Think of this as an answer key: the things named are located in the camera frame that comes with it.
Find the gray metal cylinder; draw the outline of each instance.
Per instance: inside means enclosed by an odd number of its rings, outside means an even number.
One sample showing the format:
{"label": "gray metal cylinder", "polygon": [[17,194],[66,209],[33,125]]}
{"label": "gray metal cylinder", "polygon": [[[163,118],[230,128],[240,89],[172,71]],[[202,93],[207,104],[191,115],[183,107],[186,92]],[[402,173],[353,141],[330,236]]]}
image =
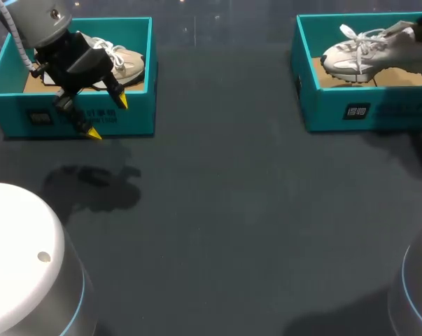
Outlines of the gray metal cylinder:
{"label": "gray metal cylinder", "polygon": [[0,336],[92,336],[92,284],[52,209],[0,183]]}
{"label": "gray metal cylinder", "polygon": [[24,48],[38,48],[53,42],[72,21],[63,0],[9,0],[5,5]]}
{"label": "gray metal cylinder", "polygon": [[409,246],[388,294],[397,336],[422,336],[422,231]]}

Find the white sneaker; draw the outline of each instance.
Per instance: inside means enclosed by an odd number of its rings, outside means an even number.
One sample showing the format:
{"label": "white sneaker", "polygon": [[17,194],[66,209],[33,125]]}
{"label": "white sneaker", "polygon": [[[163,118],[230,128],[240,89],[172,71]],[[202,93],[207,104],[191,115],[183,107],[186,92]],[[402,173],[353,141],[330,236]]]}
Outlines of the white sneaker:
{"label": "white sneaker", "polygon": [[[82,35],[91,48],[105,49],[114,64],[111,72],[115,79],[124,87],[137,84],[144,80],[146,59],[143,55],[127,50],[121,45],[113,45],[111,42],[99,37],[89,37],[83,33]],[[52,78],[46,73],[43,77],[43,83],[45,85],[55,85]],[[92,87],[96,90],[106,90],[106,86],[102,81],[93,84]]]}
{"label": "white sneaker", "polygon": [[354,83],[369,82],[391,67],[422,73],[422,43],[414,40],[412,26],[412,22],[399,21],[387,29],[357,35],[343,24],[340,30],[349,40],[327,49],[321,65],[328,74]]}

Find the dark gray table surface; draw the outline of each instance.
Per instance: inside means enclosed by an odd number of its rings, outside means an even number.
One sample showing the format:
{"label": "dark gray table surface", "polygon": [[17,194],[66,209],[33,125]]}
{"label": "dark gray table surface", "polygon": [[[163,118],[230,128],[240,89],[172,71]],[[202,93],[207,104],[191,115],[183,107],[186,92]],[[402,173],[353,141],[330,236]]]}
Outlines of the dark gray table surface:
{"label": "dark gray table surface", "polygon": [[422,1],[71,5],[155,18],[156,134],[0,132],[0,181],[66,224],[97,291],[98,336],[390,336],[386,288],[422,226],[422,136],[306,133],[286,54],[297,13]]}

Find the cable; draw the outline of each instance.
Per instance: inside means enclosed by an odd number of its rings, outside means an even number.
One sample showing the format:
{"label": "cable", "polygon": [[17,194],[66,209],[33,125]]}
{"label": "cable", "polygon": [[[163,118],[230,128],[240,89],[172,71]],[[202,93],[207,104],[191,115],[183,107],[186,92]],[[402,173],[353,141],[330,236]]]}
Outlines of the cable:
{"label": "cable", "polygon": [[34,65],[31,63],[29,57],[26,54],[26,50],[22,46],[21,38],[20,38],[20,35],[17,32],[17,28],[16,28],[15,23],[13,21],[12,15],[10,15],[6,5],[3,4],[2,0],[0,0],[0,10],[1,10],[1,13],[2,13],[4,19],[6,19],[6,21],[7,21],[8,28],[10,29],[10,33],[12,34],[13,39],[15,40],[17,51],[19,52],[19,54],[21,56],[22,62],[24,63],[26,68],[28,68],[29,71],[35,71]]}

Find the teal shoe box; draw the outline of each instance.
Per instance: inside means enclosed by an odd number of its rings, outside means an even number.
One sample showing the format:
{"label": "teal shoe box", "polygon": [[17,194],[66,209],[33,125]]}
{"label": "teal shoe box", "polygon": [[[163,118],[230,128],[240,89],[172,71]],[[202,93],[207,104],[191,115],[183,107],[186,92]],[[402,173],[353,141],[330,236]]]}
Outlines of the teal shoe box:
{"label": "teal shoe box", "polygon": [[[71,32],[100,37],[146,58],[143,89],[126,90],[128,109],[119,109],[106,91],[81,92],[76,108],[100,135],[151,135],[155,130],[157,53],[150,17],[74,19]],[[63,115],[52,106],[54,93],[23,93],[29,75],[8,35],[0,53],[0,127],[7,138],[76,138]]]}
{"label": "teal shoe box", "polygon": [[291,69],[308,131],[422,130],[422,86],[321,87],[312,60],[347,39],[339,30],[342,24],[358,34],[388,28],[399,20],[414,22],[421,16],[422,13],[297,16]]}

